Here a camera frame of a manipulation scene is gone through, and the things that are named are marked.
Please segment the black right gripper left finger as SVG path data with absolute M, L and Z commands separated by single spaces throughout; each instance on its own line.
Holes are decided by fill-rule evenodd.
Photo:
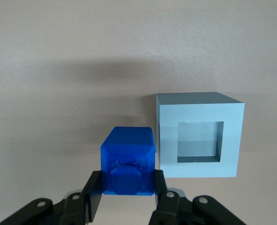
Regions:
M 94 171 L 82 191 L 57 204 L 47 198 L 35 199 L 0 225 L 88 225 L 94 220 L 102 192 L 102 172 Z

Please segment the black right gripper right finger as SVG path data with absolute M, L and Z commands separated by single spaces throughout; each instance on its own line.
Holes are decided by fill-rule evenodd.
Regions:
M 154 171 L 156 210 L 150 225 L 244 225 L 215 198 L 208 195 L 195 197 L 192 201 L 168 190 L 164 172 Z

